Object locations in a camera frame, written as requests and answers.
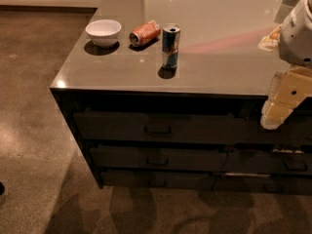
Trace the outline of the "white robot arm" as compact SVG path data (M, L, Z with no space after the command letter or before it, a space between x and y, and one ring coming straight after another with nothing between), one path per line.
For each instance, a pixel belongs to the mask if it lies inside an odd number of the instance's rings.
M299 0L284 21L264 36L258 47L279 51L290 68L276 72L260 124L266 130L279 128L293 111L312 95L312 0Z

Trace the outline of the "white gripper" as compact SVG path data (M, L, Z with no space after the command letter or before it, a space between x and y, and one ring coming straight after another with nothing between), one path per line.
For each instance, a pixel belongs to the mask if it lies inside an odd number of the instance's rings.
M312 69L293 65L272 79L272 101L267 100L261 110L260 124L266 130L278 129L307 97L312 94Z

